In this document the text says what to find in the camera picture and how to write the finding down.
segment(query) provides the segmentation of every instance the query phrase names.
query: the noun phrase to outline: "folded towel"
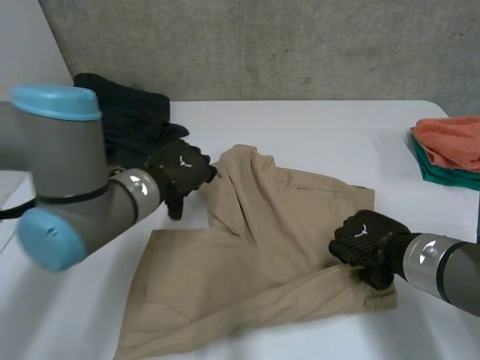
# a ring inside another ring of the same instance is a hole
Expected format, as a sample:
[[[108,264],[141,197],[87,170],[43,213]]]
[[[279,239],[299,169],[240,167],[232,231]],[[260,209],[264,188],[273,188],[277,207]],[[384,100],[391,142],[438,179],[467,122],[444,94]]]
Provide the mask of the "folded towel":
[[[412,133],[431,164],[480,173],[480,116],[424,118]]]
[[[421,177],[426,182],[447,186],[460,186],[472,190],[480,190],[480,174],[461,169],[445,169],[432,165],[427,153],[412,135],[413,146],[420,166]]]

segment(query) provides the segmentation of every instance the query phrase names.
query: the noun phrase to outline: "green cloth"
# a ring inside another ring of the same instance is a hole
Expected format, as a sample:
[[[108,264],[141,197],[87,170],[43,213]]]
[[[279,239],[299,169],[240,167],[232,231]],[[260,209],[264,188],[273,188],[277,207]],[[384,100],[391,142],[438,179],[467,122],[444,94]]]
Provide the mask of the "green cloth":
[[[480,173],[470,172],[462,169],[445,169],[432,165],[428,160],[425,150],[412,135],[413,146],[420,166],[421,177],[426,182],[447,186],[460,186],[472,190],[480,190]]]

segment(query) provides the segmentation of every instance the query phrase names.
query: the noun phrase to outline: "tan garment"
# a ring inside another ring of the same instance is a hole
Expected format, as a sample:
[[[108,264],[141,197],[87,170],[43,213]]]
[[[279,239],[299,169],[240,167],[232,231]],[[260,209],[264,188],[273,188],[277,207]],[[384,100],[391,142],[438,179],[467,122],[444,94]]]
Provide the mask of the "tan garment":
[[[200,189],[211,228],[158,230],[133,279],[115,359],[195,350],[263,326],[388,310],[396,292],[362,283],[328,251],[372,190],[281,169],[237,145]]]

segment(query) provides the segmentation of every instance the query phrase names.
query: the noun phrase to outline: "robotic arm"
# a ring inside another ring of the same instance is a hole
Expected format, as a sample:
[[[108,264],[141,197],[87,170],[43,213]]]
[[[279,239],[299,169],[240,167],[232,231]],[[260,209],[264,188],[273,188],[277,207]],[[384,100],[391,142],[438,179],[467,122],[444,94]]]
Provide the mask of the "robotic arm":
[[[361,210],[335,231],[328,249],[344,263],[363,266],[360,278],[375,289],[389,288],[397,274],[480,317],[480,244],[411,233],[396,220]]]
[[[108,179],[97,99],[69,86],[21,86],[0,121],[0,169],[31,171],[37,206],[19,222],[27,254],[62,271],[128,230],[165,201],[171,218],[182,198],[215,176],[209,158],[182,141],[153,154],[145,169]],[[382,289],[393,273],[412,286],[480,316],[480,245],[412,234],[401,223],[360,211],[329,247],[344,263],[363,266],[363,281]]]
[[[20,86],[12,104],[2,105],[7,116],[0,122],[0,169],[31,171],[37,204],[20,218],[18,236],[26,253],[50,271],[83,261],[163,201],[178,220],[183,197],[216,174],[209,157],[176,140],[144,169],[107,178],[93,91]]]

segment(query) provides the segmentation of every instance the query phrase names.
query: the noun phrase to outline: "glove logo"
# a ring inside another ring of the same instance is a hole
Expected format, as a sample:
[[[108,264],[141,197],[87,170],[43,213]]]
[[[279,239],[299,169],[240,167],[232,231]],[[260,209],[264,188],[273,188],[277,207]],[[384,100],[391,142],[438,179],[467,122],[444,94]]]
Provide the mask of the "glove logo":
[[[183,156],[180,155],[180,166],[181,167],[192,167],[192,164],[191,163],[185,163],[183,161]]]
[[[363,230],[359,234],[354,235],[353,237],[359,238],[360,236],[363,236],[363,235],[368,235],[367,225],[365,224],[363,224]]]

